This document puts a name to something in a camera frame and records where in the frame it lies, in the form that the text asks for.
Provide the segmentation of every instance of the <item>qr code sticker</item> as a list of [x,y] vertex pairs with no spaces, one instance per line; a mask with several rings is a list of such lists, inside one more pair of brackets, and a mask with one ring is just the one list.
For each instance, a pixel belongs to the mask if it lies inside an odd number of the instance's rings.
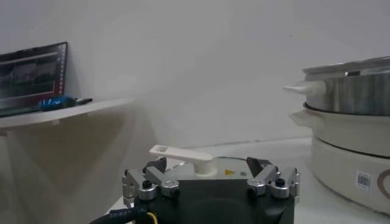
[[357,170],[356,172],[356,186],[369,191],[371,187],[371,175]]

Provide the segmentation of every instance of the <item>pot handle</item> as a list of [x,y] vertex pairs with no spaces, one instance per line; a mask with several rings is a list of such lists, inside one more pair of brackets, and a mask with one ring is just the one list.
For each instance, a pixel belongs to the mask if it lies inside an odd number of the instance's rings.
[[177,149],[164,145],[155,145],[149,150],[152,155],[178,159],[194,164],[195,174],[199,177],[212,177],[217,169],[213,165],[213,155],[187,149]]
[[284,90],[304,94],[308,97],[324,95],[327,92],[327,86],[324,81],[302,81],[295,85],[285,86]]
[[309,127],[316,131],[319,131],[325,127],[324,120],[320,116],[308,110],[302,110],[300,112],[289,114],[289,117],[298,126]]

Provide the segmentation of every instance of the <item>curved shelf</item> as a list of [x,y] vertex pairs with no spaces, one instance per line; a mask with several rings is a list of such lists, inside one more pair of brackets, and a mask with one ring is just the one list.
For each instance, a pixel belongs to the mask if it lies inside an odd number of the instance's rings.
[[25,125],[33,125],[44,122],[57,122],[60,119],[67,117],[86,114],[94,111],[104,110],[111,107],[118,107],[133,102],[131,98],[122,98],[114,100],[106,100],[101,102],[92,102],[86,105],[65,108],[61,110],[34,112],[27,114],[20,114],[10,117],[0,118],[0,130],[11,130]]

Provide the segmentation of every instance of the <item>bolt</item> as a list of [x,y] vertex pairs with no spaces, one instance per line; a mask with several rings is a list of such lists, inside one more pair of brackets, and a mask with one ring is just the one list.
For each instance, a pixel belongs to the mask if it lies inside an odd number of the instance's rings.
[[149,180],[144,180],[142,182],[142,188],[143,189],[149,189],[152,187],[152,182],[150,182]]
[[285,184],[286,184],[285,179],[278,178],[278,179],[275,180],[275,185],[277,187],[283,187]]

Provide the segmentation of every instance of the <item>yellow warning label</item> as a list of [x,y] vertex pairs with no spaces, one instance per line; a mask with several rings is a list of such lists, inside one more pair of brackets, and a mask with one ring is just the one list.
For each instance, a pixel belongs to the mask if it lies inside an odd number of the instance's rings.
[[229,176],[229,175],[233,175],[235,174],[236,172],[232,171],[232,170],[225,170],[225,176]]

